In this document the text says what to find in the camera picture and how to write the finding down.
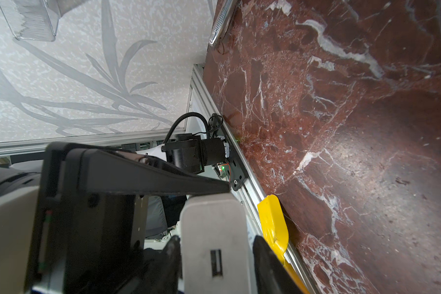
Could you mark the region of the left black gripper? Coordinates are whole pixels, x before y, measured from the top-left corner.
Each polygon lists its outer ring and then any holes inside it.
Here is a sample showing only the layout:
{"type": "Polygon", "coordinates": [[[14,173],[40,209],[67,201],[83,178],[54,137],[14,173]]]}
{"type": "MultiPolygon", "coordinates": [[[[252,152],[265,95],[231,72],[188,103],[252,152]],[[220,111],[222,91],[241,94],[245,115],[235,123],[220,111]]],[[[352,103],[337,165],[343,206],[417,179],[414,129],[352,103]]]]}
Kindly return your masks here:
{"type": "Polygon", "coordinates": [[[122,294],[143,269],[150,196],[207,196],[229,183],[161,159],[79,143],[44,154],[24,291],[122,294]]]}

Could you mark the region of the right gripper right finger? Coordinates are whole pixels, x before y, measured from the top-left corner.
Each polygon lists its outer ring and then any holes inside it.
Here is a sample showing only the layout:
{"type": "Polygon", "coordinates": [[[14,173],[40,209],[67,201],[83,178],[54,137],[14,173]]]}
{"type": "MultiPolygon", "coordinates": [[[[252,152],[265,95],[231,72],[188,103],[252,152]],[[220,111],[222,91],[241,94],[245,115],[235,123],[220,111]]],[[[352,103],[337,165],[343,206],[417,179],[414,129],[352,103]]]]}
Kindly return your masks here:
{"type": "Polygon", "coordinates": [[[253,243],[254,268],[259,294],[302,294],[262,236],[253,243]]]}

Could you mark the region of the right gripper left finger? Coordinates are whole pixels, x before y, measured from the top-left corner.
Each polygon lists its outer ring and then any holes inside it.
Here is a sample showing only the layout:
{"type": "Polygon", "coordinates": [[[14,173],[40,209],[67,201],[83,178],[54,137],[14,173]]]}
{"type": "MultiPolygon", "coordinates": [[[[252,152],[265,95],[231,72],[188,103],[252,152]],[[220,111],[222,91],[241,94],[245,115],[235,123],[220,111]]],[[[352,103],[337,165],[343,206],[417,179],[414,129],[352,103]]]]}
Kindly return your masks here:
{"type": "Polygon", "coordinates": [[[171,237],[145,275],[146,294],[177,294],[181,269],[181,240],[171,237]]]}

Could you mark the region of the white charger plug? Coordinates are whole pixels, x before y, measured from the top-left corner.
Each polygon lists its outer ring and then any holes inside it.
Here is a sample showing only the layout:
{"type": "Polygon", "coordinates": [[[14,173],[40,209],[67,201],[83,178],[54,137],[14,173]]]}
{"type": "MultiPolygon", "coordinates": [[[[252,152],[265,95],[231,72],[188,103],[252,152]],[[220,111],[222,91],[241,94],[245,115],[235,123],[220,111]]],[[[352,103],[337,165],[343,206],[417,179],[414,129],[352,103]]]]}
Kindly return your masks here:
{"type": "Polygon", "coordinates": [[[246,213],[231,193],[191,197],[180,224],[185,293],[252,292],[246,213]]]}

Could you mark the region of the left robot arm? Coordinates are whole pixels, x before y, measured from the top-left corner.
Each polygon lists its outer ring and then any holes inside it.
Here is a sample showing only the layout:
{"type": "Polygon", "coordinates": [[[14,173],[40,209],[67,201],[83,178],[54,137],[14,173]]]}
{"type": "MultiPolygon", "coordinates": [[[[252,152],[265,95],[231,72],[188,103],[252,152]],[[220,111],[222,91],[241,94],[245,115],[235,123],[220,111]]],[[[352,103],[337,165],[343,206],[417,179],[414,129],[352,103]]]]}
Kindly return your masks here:
{"type": "Polygon", "coordinates": [[[169,132],[161,157],[79,143],[45,150],[24,281],[26,293],[122,294],[252,291],[246,217],[230,185],[202,176],[225,143],[169,132]],[[182,236],[145,249],[148,201],[183,196],[182,236]]]}

